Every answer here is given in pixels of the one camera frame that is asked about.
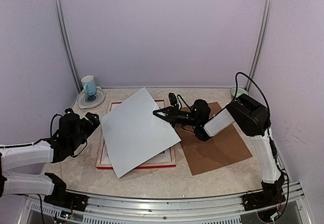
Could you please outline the red wooden picture frame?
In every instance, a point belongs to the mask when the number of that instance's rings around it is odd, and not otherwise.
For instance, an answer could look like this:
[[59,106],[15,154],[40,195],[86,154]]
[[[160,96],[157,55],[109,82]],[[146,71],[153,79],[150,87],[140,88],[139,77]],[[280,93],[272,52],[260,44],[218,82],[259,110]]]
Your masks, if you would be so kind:
[[174,130],[152,115],[164,104],[164,100],[145,101],[147,109],[140,109],[144,115],[140,120],[128,101],[110,103],[101,118],[102,143],[96,167],[114,170],[118,176],[133,169],[175,167],[179,139]]

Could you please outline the white photo mat board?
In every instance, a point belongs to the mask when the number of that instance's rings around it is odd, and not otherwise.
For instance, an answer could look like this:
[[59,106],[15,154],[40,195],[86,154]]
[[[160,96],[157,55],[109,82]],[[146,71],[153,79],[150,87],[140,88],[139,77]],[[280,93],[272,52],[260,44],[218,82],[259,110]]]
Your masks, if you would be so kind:
[[[159,153],[158,155],[154,156],[153,158],[147,160],[141,165],[137,166],[136,169],[155,169],[155,168],[168,168],[168,167],[175,167],[175,166],[176,166],[175,148],[171,147]],[[113,170],[103,139],[99,147],[96,167],[97,169],[101,169],[101,170]]]

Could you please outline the cat and books photo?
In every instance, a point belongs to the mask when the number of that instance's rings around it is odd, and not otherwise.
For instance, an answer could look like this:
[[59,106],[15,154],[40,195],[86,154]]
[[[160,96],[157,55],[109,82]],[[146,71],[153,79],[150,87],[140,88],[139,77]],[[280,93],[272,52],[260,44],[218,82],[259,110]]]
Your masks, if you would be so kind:
[[158,105],[142,88],[101,118],[104,143],[117,178],[181,141],[172,126],[154,116]]

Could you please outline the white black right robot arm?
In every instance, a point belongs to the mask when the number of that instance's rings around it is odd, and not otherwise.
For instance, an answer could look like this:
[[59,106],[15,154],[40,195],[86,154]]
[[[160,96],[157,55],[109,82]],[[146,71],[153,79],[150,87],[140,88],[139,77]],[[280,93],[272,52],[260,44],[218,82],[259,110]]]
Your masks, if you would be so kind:
[[261,104],[247,94],[235,94],[230,103],[211,116],[211,109],[205,100],[197,99],[188,111],[183,111],[179,103],[181,99],[180,95],[169,93],[170,106],[154,110],[153,115],[171,126],[192,126],[195,136],[204,142],[236,123],[251,138],[261,165],[263,191],[259,194],[259,202],[271,205],[288,177],[278,165],[269,104]]

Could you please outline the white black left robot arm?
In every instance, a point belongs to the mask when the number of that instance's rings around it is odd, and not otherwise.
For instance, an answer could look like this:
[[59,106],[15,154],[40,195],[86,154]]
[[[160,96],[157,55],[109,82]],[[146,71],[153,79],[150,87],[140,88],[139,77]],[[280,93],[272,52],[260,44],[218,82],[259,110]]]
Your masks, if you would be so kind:
[[99,127],[99,115],[88,112],[84,118],[71,108],[59,118],[59,128],[49,138],[20,145],[1,146],[1,196],[39,194],[50,196],[60,206],[71,201],[66,183],[52,173],[32,175],[14,173],[19,167],[58,163],[77,157],[78,147]]

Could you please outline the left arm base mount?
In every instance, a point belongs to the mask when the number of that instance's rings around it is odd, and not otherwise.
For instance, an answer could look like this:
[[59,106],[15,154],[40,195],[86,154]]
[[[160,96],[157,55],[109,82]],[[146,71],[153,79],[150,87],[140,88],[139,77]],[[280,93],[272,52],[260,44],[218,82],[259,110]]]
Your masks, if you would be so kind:
[[45,173],[45,176],[48,176],[54,184],[52,193],[44,196],[46,203],[70,209],[71,211],[85,211],[89,199],[87,195],[67,191],[66,183],[53,173]]

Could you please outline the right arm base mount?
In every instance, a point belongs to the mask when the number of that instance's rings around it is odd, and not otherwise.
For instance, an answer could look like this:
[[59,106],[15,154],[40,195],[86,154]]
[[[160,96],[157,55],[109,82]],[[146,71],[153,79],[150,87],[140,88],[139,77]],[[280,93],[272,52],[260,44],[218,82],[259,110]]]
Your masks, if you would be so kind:
[[279,179],[272,184],[261,181],[262,191],[246,193],[242,196],[244,210],[250,211],[285,202],[286,198],[282,189],[284,182],[285,175],[282,173]]

